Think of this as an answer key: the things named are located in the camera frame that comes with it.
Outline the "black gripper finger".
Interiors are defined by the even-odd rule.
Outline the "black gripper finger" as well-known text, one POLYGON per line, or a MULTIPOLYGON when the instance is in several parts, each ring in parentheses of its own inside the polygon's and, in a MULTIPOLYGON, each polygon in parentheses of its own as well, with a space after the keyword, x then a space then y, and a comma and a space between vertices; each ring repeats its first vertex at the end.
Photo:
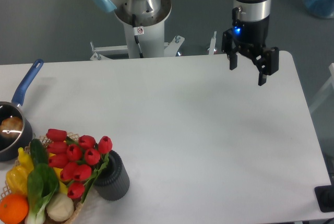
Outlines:
POLYGON ((279 48, 258 48, 250 52, 250 59, 259 71, 258 85, 262 86, 270 76, 279 70, 279 48))
POLYGON ((237 68, 237 48, 233 47, 233 33, 232 29, 228 29, 222 34, 221 51, 225 53, 229 60, 229 69, 237 68))

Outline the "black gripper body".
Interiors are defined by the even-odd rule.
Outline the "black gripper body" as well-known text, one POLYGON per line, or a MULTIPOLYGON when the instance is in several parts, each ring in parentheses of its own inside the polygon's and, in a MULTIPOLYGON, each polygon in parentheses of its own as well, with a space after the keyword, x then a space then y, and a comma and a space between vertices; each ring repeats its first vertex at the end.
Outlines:
POLYGON ((270 56, 266 47, 269 18, 259 21, 240 21, 236 19, 232 23, 232 59, 237 59, 240 53, 250 60, 267 60, 270 56))

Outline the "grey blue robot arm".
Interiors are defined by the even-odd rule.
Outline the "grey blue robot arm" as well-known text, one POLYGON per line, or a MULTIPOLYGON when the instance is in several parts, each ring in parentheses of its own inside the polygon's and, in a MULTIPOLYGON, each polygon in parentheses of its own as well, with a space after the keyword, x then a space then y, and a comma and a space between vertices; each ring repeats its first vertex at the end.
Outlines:
MULTIPOLYGON (((115 13, 123 24, 128 56, 150 58, 173 56, 165 46, 164 26, 171 12, 171 0, 92 0, 106 13, 115 13)), ((258 84, 279 69, 279 50, 269 48, 268 34, 271 0, 234 0, 232 27, 222 35, 221 50, 230 69, 237 67, 237 55, 250 59, 259 72, 258 84)))

